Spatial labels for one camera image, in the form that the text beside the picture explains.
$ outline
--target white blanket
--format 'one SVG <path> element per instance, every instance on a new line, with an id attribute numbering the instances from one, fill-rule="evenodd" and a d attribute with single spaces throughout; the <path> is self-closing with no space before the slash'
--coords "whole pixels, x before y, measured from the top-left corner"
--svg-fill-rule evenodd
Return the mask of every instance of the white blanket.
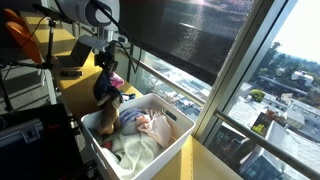
<path id="1" fill-rule="evenodd" d="M 158 155 L 161 146 L 146 133 L 138 132 L 124 136 L 115 133 L 112 141 L 113 158 L 117 163 L 115 171 L 120 172 L 122 179 L 132 179 L 136 174 L 148 166 Z"/>

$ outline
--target red object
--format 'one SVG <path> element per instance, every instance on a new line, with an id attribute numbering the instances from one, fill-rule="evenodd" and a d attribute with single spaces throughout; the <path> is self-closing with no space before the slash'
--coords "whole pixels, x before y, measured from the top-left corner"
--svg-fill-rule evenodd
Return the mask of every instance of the red object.
<path id="1" fill-rule="evenodd" d="M 104 143 L 102 144 L 102 147 L 111 150 L 112 143 L 111 143 L 111 142 L 104 142 Z"/>

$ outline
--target glass window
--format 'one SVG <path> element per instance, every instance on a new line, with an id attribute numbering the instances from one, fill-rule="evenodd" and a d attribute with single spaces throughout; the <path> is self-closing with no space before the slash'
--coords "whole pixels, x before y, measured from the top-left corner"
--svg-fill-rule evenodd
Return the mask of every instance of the glass window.
<path id="1" fill-rule="evenodd" d="M 120 0 L 135 45 L 212 85 L 253 0 Z"/>
<path id="2" fill-rule="evenodd" d="M 314 23 L 320 15 L 318 5 L 312 0 L 297 2 L 265 53 L 257 53 L 224 111 L 316 172 L 320 172 L 320 27 Z M 208 149 L 244 179 L 308 179 L 226 123 L 209 144 Z"/>
<path id="3" fill-rule="evenodd" d="M 177 69 L 176 67 L 168 64 L 167 62 L 146 53 L 144 56 L 143 63 L 154 69 L 156 72 L 168 78 L 173 83 L 181 86 L 186 91 L 191 92 L 198 98 L 206 100 L 211 86 L 200 81 L 199 79 L 187 74 L 186 72 Z M 175 106 L 180 112 L 184 113 L 193 121 L 196 121 L 202 106 L 196 104 L 191 99 L 179 93 L 168 84 L 161 81 L 155 75 L 152 75 L 146 70 L 140 68 L 141 73 L 137 76 L 139 83 L 135 83 L 135 87 L 142 93 L 155 93 L 166 100 L 168 103 Z"/>

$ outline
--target white plastic bin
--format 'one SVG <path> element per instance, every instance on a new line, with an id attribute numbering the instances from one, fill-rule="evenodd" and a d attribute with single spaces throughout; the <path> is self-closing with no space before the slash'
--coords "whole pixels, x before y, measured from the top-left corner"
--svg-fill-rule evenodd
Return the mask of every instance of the white plastic bin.
<path id="1" fill-rule="evenodd" d="M 195 123 L 184 114 L 175 109 L 172 105 L 161 99 L 155 94 L 148 94 L 143 97 L 124 102 L 120 106 L 120 112 L 128 108 L 155 109 L 157 111 L 170 112 L 171 117 L 167 116 L 168 123 L 172 129 L 172 143 L 162 153 L 157 156 L 148 166 L 134 176 L 133 179 L 151 179 L 168 161 L 182 148 L 187 137 L 191 134 Z M 84 126 L 83 135 L 86 140 L 87 148 L 97 162 L 100 174 L 104 179 L 121 179 L 121 173 L 112 157 L 107 157 L 94 136 L 89 131 L 97 129 L 101 111 L 85 115 L 81 122 Z"/>

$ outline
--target sunlight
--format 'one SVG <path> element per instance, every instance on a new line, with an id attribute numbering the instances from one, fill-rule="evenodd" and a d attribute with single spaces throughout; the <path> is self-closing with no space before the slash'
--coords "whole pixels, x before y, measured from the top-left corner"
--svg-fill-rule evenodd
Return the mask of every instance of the sunlight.
<path id="1" fill-rule="evenodd" d="M 274 42 L 280 42 L 280 52 L 320 62 L 320 1 L 298 1 Z"/>

